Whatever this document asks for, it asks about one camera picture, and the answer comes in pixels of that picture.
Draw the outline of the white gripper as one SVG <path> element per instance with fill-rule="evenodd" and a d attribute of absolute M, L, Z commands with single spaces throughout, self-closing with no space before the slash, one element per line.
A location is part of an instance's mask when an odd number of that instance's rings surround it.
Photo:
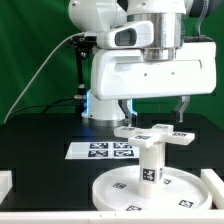
<path fill-rule="evenodd" d="M 174 60 L 146 61 L 139 49 L 100 50 L 91 71 L 91 93 L 100 100 L 121 101 L 128 126 L 132 102 L 127 99 L 178 96 L 175 120 L 182 123 L 187 95 L 208 94 L 216 87 L 216 44 L 186 43 Z"/>

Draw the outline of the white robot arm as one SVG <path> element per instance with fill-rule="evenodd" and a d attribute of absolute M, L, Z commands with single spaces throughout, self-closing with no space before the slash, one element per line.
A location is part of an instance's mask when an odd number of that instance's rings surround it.
<path fill-rule="evenodd" d="M 132 124 L 132 101 L 176 96 L 181 122 L 192 95 L 216 87 L 216 44 L 185 34 L 185 19 L 204 18 L 224 0 L 70 0 L 68 13 L 83 34 L 81 58 L 94 53 L 81 116 L 102 126 Z"/>

